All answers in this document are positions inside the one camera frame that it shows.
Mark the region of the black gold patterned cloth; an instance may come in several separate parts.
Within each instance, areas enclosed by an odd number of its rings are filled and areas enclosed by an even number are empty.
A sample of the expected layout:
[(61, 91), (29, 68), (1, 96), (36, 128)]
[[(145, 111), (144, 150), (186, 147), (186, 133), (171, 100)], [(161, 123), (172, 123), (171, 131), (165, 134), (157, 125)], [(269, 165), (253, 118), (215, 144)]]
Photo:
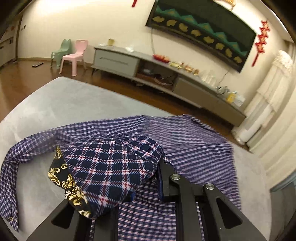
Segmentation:
[(48, 178), (52, 183), (64, 190), (65, 199), (79, 214), (86, 218), (92, 217), (86, 196), (76, 185), (74, 178), (70, 174), (59, 146), (56, 148), (53, 162), (49, 168)]

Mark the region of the purple plaid shirt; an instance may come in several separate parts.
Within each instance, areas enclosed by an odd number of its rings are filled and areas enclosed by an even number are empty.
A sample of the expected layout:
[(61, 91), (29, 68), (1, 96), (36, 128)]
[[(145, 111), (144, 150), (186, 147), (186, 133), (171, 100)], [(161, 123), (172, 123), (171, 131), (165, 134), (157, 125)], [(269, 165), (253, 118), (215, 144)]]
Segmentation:
[(96, 219), (119, 208), (120, 240), (175, 240), (175, 206), (160, 200), (152, 176), (159, 161), (194, 184), (213, 183), (240, 207), (233, 149), (190, 115), (130, 116), (60, 126), (12, 146), (1, 166), (1, 216), (17, 230), (19, 164), (60, 147), (76, 185)]

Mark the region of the white curtain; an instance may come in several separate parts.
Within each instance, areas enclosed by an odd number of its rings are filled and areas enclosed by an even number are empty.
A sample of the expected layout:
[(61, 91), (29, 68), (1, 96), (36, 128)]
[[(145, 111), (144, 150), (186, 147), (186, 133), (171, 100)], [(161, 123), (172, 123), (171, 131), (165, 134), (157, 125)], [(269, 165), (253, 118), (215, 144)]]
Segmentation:
[(248, 145), (260, 158), (269, 189), (281, 189), (295, 178), (295, 66), (279, 111)]

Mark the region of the white standing air conditioner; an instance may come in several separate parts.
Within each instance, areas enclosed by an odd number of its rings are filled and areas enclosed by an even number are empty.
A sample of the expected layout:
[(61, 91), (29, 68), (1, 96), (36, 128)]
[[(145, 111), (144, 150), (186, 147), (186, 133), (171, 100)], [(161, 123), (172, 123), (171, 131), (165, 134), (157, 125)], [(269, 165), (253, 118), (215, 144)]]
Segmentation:
[(245, 109), (245, 120), (231, 131), (239, 144), (247, 143), (258, 130), (265, 128), (278, 112), (290, 87), (292, 71), (292, 58), (287, 52), (280, 50), (254, 98)]

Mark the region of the grey floor rug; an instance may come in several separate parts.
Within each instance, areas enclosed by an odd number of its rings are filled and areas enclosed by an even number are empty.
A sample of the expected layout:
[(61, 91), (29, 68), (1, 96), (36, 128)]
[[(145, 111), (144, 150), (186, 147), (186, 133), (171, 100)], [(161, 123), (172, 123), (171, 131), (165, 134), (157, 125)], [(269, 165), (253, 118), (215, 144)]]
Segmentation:
[[(18, 104), (1, 122), (1, 158), (23, 138), (44, 130), (82, 121), (134, 115), (168, 116), (146, 103), (91, 84), (59, 77)], [(233, 146), (241, 210), (265, 238), (271, 231), (271, 200), (266, 174), (259, 158)], [(47, 176), (52, 154), (39, 156), (18, 169), (17, 240), (29, 235), (63, 200), (62, 189)]]

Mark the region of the yellow box on cabinet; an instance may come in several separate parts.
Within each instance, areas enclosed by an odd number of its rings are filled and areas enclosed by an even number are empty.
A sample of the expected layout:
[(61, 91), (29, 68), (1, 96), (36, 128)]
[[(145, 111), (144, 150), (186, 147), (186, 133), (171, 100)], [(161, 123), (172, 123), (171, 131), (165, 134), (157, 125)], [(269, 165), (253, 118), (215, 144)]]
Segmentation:
[(236, 94), (237, 94), (236, 91), (229, 93), (227, 98), (226, 98), (226, 101), (228, 103), (232, 103), (234, 101), (235, 97), (236, 97)]

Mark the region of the clear glass cups set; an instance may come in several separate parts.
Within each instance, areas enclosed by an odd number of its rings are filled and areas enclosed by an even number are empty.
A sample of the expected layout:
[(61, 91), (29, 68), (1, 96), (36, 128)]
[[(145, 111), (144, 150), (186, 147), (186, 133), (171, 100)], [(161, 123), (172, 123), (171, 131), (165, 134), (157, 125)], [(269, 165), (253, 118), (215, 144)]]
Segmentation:
[(204, 70), (200, 73), (201, 80), (211, 87), (216, 88), (218, 86), (219, 80), (213, 70)]

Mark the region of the red fruit plate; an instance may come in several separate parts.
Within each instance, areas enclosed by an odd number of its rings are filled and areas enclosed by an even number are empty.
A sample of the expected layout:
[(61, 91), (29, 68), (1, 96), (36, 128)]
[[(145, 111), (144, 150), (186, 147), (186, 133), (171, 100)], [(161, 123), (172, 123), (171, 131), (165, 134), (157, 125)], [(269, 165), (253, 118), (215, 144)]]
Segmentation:
[(153, 58), (155, 60), (158, 60), (158, 61), (163, 62), (163, 63), (170, 63), (170, 58), (167, 57), (167, 56), (163, 56), (163, 55), (159, 55), (159, 54), (153, 54)]

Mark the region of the grey TV cabinet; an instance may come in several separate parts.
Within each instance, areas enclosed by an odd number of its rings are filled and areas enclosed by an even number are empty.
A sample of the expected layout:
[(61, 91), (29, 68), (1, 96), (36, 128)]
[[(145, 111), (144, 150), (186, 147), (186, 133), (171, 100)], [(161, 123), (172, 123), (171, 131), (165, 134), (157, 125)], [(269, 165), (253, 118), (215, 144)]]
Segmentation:
[(195, 107), (206, 109), (234, 126), (246, 118), (239, 107), (228, 103), (215, 87), (198, 75), (170, 66), (153, 56), (115, 46), (94, 48), (93, 70), (115, 74), (150, 86)]

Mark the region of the green plastic child chair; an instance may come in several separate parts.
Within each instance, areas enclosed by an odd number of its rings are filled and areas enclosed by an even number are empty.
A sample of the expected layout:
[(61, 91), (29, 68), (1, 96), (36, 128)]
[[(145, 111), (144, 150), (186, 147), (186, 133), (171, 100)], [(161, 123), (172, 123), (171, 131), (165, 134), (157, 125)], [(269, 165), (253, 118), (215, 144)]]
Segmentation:
[(51, 53), (51, 67), (53, 66), (53, 61), (55, 60), (56, 61), (56, 68), (60, 68), (63, 56), (71, 54), (71, 53), (72, 53), (71, 40), (64, 39), (62, 41), (60, 48), (57, 51), (53, 51)]

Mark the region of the pink plastic child chair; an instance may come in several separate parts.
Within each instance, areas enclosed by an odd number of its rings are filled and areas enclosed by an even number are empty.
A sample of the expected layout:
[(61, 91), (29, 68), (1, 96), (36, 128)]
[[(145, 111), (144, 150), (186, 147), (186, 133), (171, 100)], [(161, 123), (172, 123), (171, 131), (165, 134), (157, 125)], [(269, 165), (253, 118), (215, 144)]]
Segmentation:
[(61, 74), (63, 71), (63, 65), (65, 61), (70, 61), (72, 66), (72, 77), (77, 76), (77, 62), (82, 62), (84, 69), (86, 70), (86, 63), (84, 61), (84, 53), (88, 47), (88, 40), (76, 40), (75, 49), (76, 52), (74, 54), (68, 54), (62, 57), (61, 66), (59, 73)]

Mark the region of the red knot wall ornament right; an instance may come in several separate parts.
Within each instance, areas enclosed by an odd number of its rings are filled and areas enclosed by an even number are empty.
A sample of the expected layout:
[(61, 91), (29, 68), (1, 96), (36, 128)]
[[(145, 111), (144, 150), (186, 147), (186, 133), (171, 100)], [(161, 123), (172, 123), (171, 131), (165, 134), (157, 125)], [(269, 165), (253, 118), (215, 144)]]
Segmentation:
[(266, 45), (266, 39), (268, 38), (268, 33), (270, 32), (268, 20), (265, 20), (265, 21), (262, 20), (261, 23), (262, 23), (262, 26), (259, 28), (260, 34), (257, 35), (258, 41), (255, 43), (257, 53), (251, 65), (252, 67), (255, 66), (259, 55), (265, 53), (264, 46)]

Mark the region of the red knot wall ornament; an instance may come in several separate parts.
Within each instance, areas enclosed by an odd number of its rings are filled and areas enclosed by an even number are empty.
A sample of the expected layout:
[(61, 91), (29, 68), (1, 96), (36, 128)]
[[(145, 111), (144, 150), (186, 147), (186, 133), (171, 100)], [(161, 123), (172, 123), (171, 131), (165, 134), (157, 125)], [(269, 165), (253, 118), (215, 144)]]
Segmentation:
[(137, 0), (134, 0), (132, 3), (132, 8), (134, 8), (136, 4), (137, 4)]
[(258, 41), (255, 43), (257, 53), (251, 65), (252, 67), (255, 66), (259, 55), (265, 53), (264, 46), (266, 45), (266, 39), (268, 38), (268, 33), (270, 32), (268, 20), (265, 20), (265, 21), (262, 20), (261, 23), (262, 23), (262, 26), (259, 28), (260, 34), (257, 35)]

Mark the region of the wall television with dust cover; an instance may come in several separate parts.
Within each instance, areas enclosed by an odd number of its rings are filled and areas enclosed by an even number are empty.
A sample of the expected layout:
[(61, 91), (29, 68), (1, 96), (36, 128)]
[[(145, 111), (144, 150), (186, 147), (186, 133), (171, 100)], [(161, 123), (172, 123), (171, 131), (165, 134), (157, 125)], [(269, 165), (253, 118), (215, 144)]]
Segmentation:
[(256, 33), (243, 20), (214, 1), (155, 1), (146, 25), (210, 52), (241, 72)]

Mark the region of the red knot wall ornament left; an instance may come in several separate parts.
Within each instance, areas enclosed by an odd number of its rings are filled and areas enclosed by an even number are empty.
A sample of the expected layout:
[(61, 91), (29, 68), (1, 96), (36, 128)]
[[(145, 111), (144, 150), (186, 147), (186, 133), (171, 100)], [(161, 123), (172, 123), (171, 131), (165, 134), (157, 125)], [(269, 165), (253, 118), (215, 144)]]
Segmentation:
[(137, 0), (134, 0), (132, 3), (132, 8), (134, 8), (136, 4), (137, 4)]

